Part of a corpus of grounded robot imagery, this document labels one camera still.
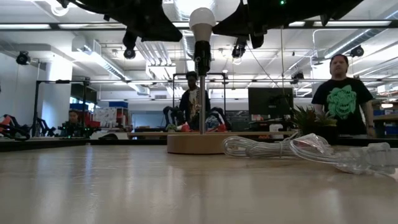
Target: light bulb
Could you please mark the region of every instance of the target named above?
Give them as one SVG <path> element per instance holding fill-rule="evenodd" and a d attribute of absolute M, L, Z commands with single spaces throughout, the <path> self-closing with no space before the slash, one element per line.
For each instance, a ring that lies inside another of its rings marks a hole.
<path fill-rule="evenodd" d="M 216 18 L 208 8 L 196 9 L 190 16 L 189 27 L 196 41 L 210 41 L 211 32 L 215 25 Z"/>

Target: computer monitor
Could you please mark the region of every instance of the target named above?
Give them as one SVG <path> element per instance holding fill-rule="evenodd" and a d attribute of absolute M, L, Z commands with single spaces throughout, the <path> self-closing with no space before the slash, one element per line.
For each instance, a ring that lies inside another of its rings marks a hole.
<path fill-rule="evenodd" d="M 292 88 L 249 88 L 249 114 L 283 118 L 293 106 Z"/>

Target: wooden table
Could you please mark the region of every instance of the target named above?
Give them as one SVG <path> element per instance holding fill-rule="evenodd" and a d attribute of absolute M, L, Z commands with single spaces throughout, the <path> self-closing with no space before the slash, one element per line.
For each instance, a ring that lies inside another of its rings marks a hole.
<path fill-rule="evenodd" d="M 264 132 L 264 131 L 253 131 L 253 132 L 227 132 L 227 133 L 206 133 L 209 135 L 230 135 L 230 136 L 265 136 L 265 135 L 293 135 L 295 131 L 280 131 L 280 132 Z M 168 135 L 199 135 L 199 132 L 138 132 L 138 133 L 128 133 L 128 136 L 168 136 Z"/>
<path fill-rule="evenodd" d="M 397 223 L 394 179 L 300 159 L 79 146 L 5 152 L 0 166 L 0 223 Z"/>

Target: green graphic t-shirt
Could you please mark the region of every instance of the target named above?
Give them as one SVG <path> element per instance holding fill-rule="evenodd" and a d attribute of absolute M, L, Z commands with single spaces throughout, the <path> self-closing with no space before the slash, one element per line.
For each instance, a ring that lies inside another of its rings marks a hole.
<path fill-rule="evenodd" d="M 373 99 L 361 80 L 328 80 L 319 86 L 312 103 L 324 106 L 338 120 L 340 134 L 366 134 L 359 106 Z"/>

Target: person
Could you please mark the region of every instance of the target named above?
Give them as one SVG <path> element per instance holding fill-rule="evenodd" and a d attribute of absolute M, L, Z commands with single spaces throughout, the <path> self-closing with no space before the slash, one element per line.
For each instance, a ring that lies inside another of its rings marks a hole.
<path fill-rule="evenodd" d="M 78 112 L 75 110 L 69 111 L 69 120 L 62 124 L 64 127 L 61 131 L 61 137 L 78 137 L 81 133 L 81 124 L 79 122 Z"/>
<path fill-rule="evenodd" d="M 337 119 L 340 134 L 367 134 L 376 137 L 373 123 L 373 96 L 358 79 L 348 78 L 348 58 L 335 55 L 330 60 L 331 79 L 322 83 L 315 93 L 312 104 L 318 114 L 329 112 Z M 363 122 L 362 108 L 366 125 Z"/>
<path fill-rule="evenodd" d="M 196 72 L 188 72 L 186 78 L 188 80 L 189 89 L 181 97 L 180 110 L 185 112 L 185 120 L 189 123 L 200 112 L 201 108 L 200 98 L 199 98 L 200 88 L 197 86 L 198 75 Z M 210 100 L 207 91 L 205 98 L 206 98 L 205 110 L 206 112 L 209 112 L 211 108 L 210 108 Z"/>
<path fill-rule="evenodd" d="M 69 123 L 70 124 L 78 124 L 79 123 L 79 115 L 77 111 L 71 110 L 69 111 Z"/>

